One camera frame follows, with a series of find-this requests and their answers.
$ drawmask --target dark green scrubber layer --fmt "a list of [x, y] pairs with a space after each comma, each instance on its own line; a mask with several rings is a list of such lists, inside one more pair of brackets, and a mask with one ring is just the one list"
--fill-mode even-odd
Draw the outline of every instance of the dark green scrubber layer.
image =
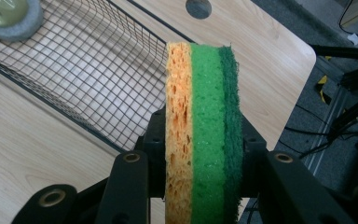
[[238, 96], [238, 65], [231, 47], [219, 49], [225, 90], [225, 221], [235, 223], [241, 200], [242, 128]]

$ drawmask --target sponge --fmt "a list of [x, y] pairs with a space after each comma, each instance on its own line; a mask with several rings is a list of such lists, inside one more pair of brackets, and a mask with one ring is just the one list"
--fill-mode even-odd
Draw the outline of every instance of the sponge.
[[[17, 19], [22, 11], [24, 15], [20, 20], [11, 24], [7, 17], [16, 15]], [[43, 10], [39, 0], [0, 1], [0, 39], [10, 42], [25, 40], [39, 29], [42, 22]]]
[[166, 223], [235, 223], [242, 137], [231, 48], [168, 44]]

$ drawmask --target wire basket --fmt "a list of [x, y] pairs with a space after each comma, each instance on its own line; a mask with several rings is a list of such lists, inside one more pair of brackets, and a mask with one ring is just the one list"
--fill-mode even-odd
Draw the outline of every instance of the wire basket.
[[0, 41], [0, 73], [116, 150], [131, 150], [165, 104], [166, 43], [110, 1], [41, 5], [32, 38]]

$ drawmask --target light wood surface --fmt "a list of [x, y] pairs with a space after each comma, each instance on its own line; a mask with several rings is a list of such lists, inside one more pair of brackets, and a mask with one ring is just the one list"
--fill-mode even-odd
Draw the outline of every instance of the light wood surface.
[[[186, 0], [136, 0], [147, 10], [199, 44], [231, 46], [240, 64], [241, 111], [275, 148], [315, 63], [313, 50], [248, 0], [211, 0], [205, 20], [186, 12]], [[169, 31], [154, 29], [127, 1], [117, 3], [147, 27], [171, 41]]]
[[[240, 63], [241, 111], [273, 149], [315, 62], [311, 48], [251, 1], [211, 0], [206, 20], [181, 1], [139, 1], [198, 43], [231, 45]], [[182, 38], [128, 1], [116, 3], [167, 41]], [[107, 177], [114, 153], [0, 76], [0, 223], [8, 223], [38, 190], [65, 183], [82, 190]], [[152, 223], [163, 203], [152, 201]]]

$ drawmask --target circular hole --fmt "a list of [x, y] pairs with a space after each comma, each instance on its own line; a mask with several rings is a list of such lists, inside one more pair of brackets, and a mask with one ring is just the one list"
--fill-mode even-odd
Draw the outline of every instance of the circular hole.
[[56, 205], [65, 198], [65, 191], [62, 189], [53, 189], [40, 197], [39, 205], [42, 207], [51, 207]]
[[130, 216], [125, 213], [118, 213], [112, 218], [112, 224], [127, 224], [129, 222]]
[[124, 161], [126, 161], [126, 162], [135, 162], [135, 161], [138, 161], [139, 159], [140, 159], [140, 156], [135, 153], [127, 154], [124, 156]]
[[338, 221], [334, 217], [326, 214], [319, 215], [319, 220], [323, 224], [338, 224]]
[[187, 0], [186, 10], [190, 16], [203, 20], [212, 13], [212, 5], [208, 0]]
[[275, 154], [275, 159], [277, 161], [286, 162], [286, 163], [290, 163], [293, 161], [293, 159], [290, 156], [283, 154], [283, 153]]

